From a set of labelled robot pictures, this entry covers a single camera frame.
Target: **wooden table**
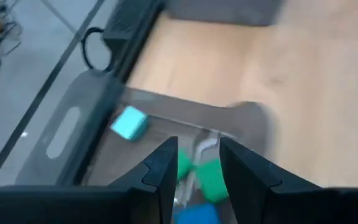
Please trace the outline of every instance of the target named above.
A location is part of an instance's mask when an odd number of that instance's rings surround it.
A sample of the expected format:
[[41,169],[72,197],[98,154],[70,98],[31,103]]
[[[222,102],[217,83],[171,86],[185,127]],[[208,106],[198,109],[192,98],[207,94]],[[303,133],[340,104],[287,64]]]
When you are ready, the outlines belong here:
[[287,0],[270,27],[162,14],[129,85],[264,103],[277,119],[274,162],[321,186],[358,186],[358,1]]

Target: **green cube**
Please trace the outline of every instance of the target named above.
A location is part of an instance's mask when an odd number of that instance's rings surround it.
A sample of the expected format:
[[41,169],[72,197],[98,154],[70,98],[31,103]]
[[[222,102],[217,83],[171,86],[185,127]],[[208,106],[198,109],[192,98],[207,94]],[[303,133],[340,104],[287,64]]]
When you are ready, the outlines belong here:
[[178,150],[178,177],[180,180],[193,168],[193,164],[185,153],[185,149]]
[[196,169],[201,191],[206,200],[216,203],[229,196],[224,184],[221,162],[215,159]]

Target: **blue cube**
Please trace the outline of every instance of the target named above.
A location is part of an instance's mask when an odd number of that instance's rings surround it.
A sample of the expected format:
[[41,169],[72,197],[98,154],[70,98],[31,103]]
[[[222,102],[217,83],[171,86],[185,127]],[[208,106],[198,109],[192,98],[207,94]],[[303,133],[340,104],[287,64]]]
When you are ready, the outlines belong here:
[[135,141],[143,135],[146,127],[147,115],[133,106],[127,106],[110,129],[126,140]]
[[187,207],[174,214],[176,224],[220,224],[218,211],[210,203]]

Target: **block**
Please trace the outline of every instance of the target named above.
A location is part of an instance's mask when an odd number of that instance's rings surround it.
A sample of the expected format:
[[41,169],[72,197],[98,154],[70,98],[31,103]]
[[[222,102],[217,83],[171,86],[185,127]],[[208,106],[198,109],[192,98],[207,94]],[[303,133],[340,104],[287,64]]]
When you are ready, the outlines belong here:
[[209,203],[195,205],[174,214],[175,224],[220,224],[218,212]]
[[199,166],[196,169],[196,176],[200,182],[201,191],[209,202],[216,203],[229,196],[219,159]]
[[110,129],[126,140],[135,141],[145,132],[147,115],[133,106],[127,106],[110,126]]
[[186,149],[182,148],[178,150],[178,178],[180,180],[186,176],[187,173],[193,168],[193,163],[187,156]]

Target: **cyan cube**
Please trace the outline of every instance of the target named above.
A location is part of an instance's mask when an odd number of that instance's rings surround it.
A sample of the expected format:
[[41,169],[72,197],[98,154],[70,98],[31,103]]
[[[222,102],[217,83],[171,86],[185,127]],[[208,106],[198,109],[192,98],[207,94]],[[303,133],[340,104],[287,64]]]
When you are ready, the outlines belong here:
[[145,132],[147,115],[133,106],[127,106],[110,126],[110,129],[126,140],[135,141]]

